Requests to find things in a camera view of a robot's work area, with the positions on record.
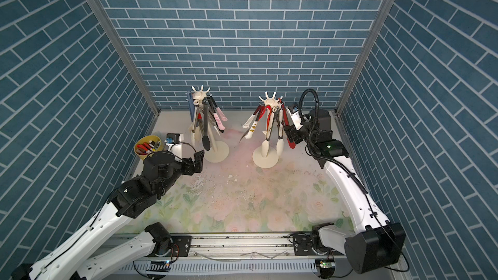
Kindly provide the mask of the steel tongs cream ends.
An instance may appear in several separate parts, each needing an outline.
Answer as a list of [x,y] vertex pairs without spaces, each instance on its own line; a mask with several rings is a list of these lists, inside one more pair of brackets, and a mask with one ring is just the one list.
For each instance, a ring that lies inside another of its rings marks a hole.
[[277,118],[277,126],[278,126],[278,141],[276,145],[276,153],[280,157],[283,154],[284,148],[284,140],[283,140],[283,109],[280,108],[278,110],[278,118]]

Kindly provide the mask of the red steel tongs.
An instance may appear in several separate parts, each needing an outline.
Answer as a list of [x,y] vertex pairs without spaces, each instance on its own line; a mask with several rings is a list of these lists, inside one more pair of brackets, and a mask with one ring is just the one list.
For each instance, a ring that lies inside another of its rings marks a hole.
[[289,119],[287,116],[288,112],[287,112],[287,109],[286,109],[283,102],[281,102],[281,111],[283,113],[283,120],[282,120],[283,130],[285,132],[285,135],[287,136],[287,141],[288,141],[289,147],[291,149],[294,149],[296,147],[296,144],[293,141],[292,136],[291,136],[291,125],[289,124]]

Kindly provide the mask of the steel tongs cream tips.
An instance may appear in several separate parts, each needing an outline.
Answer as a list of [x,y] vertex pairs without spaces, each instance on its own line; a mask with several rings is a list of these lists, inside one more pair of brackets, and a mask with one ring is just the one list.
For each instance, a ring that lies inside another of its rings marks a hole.
[[199,105],[198,104],[193,104],[191,106],[191,118],[192,118],[192,125],[190,128],[191,131],[191,139],[194,144],[198,143],[201,140],[201,134],[200,134],[200,125],[199,125]]

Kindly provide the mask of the steel tongs white tips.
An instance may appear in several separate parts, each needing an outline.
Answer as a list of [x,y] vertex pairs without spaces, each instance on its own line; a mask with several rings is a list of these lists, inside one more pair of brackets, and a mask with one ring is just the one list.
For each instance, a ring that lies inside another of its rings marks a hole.
[[271,111],[268,112],[268,117],[267,117],[267,130],[265,134],[265,140],[261,144],[261,155],[266,158],[269,153],[270,149],[270,138],[271,138],[271,132],[272,132],[272,127],[274,124],[274,116],[276,113],[277,107],[273,107]]

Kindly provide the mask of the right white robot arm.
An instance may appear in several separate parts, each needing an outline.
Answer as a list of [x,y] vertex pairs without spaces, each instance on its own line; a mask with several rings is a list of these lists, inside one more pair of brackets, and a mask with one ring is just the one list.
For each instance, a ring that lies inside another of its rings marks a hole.
[[296,144],[304,142],[306,154],[316,159],[334,181],[353,224],[352,232],[344,232],[336,224],[314,226],[314,249],[321,254],[344,254],[358,274],[379,268],[395,271],[394,264],[405,256],[402,225],[390,221],[381,211],[357,177],[346,147],[333,137],[332,130],[319,125],[319,96],[315,90],[309,88],[301,94],[297,112],[299,120],[284,131]]

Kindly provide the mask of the cream utensil rack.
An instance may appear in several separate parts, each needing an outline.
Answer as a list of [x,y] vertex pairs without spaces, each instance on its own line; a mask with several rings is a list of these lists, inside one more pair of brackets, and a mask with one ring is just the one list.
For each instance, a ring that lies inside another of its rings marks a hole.
[[205,159],[210,163],[223,162],[229,155],[229,146],[217,139],[224,133],[226,127],[223,122],[228,119],[218,107],[214,97],[210,94],[210,88],[203,86],[196,89],[191,87],[187,92],[191,125],[189,132],[191,141],[200,143],[206,151]]
[[[283,110],[281,99],[276,97],[276,93],[270,96],[267,92],[265,98],[260,97],[263,101],[263,112],[268,111],[267,129],[264,131],[265,139],[261,146],[254,150],[252,159],[254,163],[262,168],[269,169],[274,167],[280,156],[283,154]],[[278,132],[276,146],[271,146],[271,137],[273,132]]]

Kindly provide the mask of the blue cream tongs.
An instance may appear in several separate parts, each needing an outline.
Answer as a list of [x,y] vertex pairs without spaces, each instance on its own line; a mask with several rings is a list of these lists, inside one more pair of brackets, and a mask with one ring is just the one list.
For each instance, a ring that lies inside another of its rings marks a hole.
[[191,122],[193,122],[195,120],[195,105],[193,104],[193,96],[191,92],[187,92],[187,101],[188,101]]

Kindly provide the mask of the black steel tongs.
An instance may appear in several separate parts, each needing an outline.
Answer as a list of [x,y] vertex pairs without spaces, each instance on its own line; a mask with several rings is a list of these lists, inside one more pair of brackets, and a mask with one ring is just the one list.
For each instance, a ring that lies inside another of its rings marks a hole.
[[203,147],[206,151],[210,151],[211,149],[216,148],[215,144],[215,137],[213,135],[213,131],[211,129],[211,120],[210,120],[210,103],[208,100],[208,97],[203,98],[202,100],[202,112],[203,112],[203,128],[204,128],[204,135],[202,138],[202,144]]

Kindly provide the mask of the small white tongs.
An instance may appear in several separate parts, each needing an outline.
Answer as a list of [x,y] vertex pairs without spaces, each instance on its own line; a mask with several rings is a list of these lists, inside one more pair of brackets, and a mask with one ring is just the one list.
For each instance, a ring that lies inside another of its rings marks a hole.
[[243,128],[246,130],[246,132],[242,135],[241,139],[250,139],[255,131],[255,128],[257,127],[258,120],[259,120],[259,115],[260,111],[262,111],[263,106],[260,104],[253,114],[247,119],[245,124],[243,125]]

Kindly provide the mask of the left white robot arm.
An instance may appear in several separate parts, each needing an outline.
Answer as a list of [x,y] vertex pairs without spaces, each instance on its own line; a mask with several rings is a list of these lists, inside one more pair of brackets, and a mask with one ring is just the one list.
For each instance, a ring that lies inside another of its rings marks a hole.
[[162,150],[148,155],[143,172],[113,190],[101,209],[56,250],[33,264],[21,264],[13,279],[104,279],[124,265],[150,254],[176,250],[171,234],[159,222],[101,255],[101,245],[122,227],[153,206],[181,175],[202,172],[204,151],[180,158]]

